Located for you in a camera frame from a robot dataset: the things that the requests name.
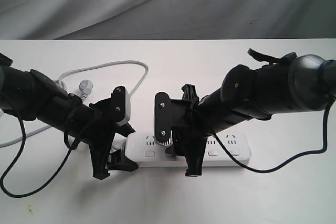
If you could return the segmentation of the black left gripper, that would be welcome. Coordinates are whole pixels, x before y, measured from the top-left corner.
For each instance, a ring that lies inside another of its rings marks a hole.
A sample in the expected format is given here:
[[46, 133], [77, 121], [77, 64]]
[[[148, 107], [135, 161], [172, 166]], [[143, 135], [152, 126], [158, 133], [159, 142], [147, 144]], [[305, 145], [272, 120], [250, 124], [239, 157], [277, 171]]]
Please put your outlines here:
[[122, 125], [118, 126], [118, 134], [122, 136], [129, 136], [136, 132], [129, 123], [124, 124], [125, 87], [116, 87], [109, 98], [100, 100], [91, 107], [95, 113], [89, 125], [92, 138], [89, 149], [93, 177], [103, 180], [109, 177], [109, 170], [132, 172], [138, 169], [138, 164], [126, 157], [123, 150], [110, 153], [117, 125]]

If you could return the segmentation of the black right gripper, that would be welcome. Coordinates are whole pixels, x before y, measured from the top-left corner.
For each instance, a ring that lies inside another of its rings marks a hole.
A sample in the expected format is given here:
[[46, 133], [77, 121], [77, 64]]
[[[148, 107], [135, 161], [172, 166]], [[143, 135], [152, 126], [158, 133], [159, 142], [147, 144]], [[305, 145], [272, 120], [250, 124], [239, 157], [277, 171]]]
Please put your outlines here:
[[194, 85], [182, 86], [183, 96], [171, 99], [165, 92], [154, 97], [154, 137], [159, 145], [167, 145], [165, 154], [185, 156], [186, 177], [202, 175], [207, 136], [195, 108], [200, 101]]

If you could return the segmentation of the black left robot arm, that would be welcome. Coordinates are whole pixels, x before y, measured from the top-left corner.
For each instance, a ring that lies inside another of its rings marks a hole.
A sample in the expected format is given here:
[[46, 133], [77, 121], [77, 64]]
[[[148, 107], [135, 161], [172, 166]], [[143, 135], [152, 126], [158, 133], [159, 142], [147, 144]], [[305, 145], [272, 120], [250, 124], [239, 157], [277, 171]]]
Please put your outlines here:
[[116, 87], [110, 97], [85, 105], [37, 70], [21, 71], [13, 61], [1, 55], [1, 109], [22, 120], [38, 119], [75, 140], [67, 144], [75, 149], [79, 142], [89, 146], [93, 176], [103, 180], [111, 170], [132, 172], [138, 168], [118, 150], [111, 152], [115, 134], [127, 137], [134, 132], [130, 120], [130, 97], [124, 86]]

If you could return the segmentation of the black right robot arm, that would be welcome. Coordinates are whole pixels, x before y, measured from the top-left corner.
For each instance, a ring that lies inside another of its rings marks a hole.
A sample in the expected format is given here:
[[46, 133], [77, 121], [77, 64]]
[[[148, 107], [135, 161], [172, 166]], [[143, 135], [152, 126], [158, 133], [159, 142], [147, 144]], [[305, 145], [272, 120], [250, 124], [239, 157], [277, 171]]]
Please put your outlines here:
[[154, 98], [154, 138], [172, 141], [169, 153], [186, 159], [187, 177], [202, 173], [207, 139], [252, 119], [268, 121], [275, 114], [323, 111], [322, 147], [296, 155], [322, 154], [327, 150], [328, 116], [335, 103], [335, 61], [317, 55], [281, 58], [248, 51], [262, 67], [237, 65], [220, 88], [200, 98], [191, 84], [182, 87], [181, 99], [165, 92]]

